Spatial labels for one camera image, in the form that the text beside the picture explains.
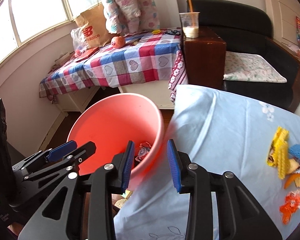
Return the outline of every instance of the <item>light blue tablecloth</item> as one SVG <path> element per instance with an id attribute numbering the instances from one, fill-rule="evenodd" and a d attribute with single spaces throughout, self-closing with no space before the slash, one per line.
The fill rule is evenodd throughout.
<path id="1" fill-rule="evenodd" d="M 290 131 L 290 145 L 300 144 L 297 115 L 232 93 L 180 85 L 166 139 L 173 138 L 179 151 L 188 153 L 192 162 L 207 171 L 233 171 L 286 239 L 300 222 L 300 210 L 288 225 L 282 224 L 279 206 L 289 190 L 283 189 L 284 181 L 278 179 L 277 169 L 266 164 L 278 126 Z M 213 205 L 214 239 L 218 239 L 214 195 Z M 179 195 L 173 187 L 164 152 L 157 167 L 114 218 L 117 239 L 183 240 L 188 208 L 189 195 Z"/>

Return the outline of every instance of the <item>pink trash bin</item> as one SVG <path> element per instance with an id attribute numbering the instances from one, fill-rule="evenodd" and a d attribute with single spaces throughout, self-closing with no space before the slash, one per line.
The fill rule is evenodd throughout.
<path id="1" fill-rule="evenodd" d="M 136 148 L 143 142 L 150 143 L 150 153 L 131 171 L 128 189 L 135 190 L 159 154 L 163 134 L 163 118 L 157 106 L 142 95 L 122 93 L 87 109 L 73 125 L 67 141 L 74 140 L 78 146 L 88 141 L 96 144 L 95 154 L 79 165 L 80 175 L 110 163 L 114 155 L 125 151 L 129 140 Z"/>

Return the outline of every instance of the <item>baseboard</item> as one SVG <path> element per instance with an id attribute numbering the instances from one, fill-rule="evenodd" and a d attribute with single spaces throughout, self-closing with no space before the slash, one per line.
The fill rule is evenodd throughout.
<path id="1" fill-rule="evenodd" d="M 39 147 L 39 151 L 44 151 L 46 149 L 46 147 L 48 146 L 48 144 L 50 143 L 52 137 L 54 136 L 54 134 L 56 133 L 57 129 L 59 128 L 59 126 L 61 125 L 62 121 L 68 116 L 68 113 L 66 112 L 61 112 L 59 114 L 59 116 L 57 117 L 57 119 L 54 121 L 54 123 L 52 124 L 51 128 L 49 129 L 46 137 L 44 138 L 42 144 Z"/>

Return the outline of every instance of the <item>clear plastic bag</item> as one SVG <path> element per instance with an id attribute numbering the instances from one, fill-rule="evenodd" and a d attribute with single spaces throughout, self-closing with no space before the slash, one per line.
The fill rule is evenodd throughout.
<path id="1" fill-rule="evenodd" d="M 88 43 L 86 41 L 86 37 L 83 35 L 81 28 L 73 29 L 71 31 L 71 37 L 73 40 L 75 57 L 80 56 L 81 54 L 85 53 L 89 49 Z"/>

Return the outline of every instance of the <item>candy wrapper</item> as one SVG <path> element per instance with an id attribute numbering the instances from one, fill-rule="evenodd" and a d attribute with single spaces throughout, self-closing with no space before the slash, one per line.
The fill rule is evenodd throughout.
<path id="1" fill-rule="evenodd" d="M 282 223 L 287 225 L 292 214 L 300 209 L 300 189 L 289 192 L 285 197 L 285 201 L 285 204 L 279 210 L 282 213 Z"/>
<path id="2" fill-rule="evenodd" d="M 147 142 L 141 143 L 139 147 L 138 155 L 136 156 L 135 160 L 139 163 L 143 161 L 146 155 L 150 152 L 151 145 Z"/>

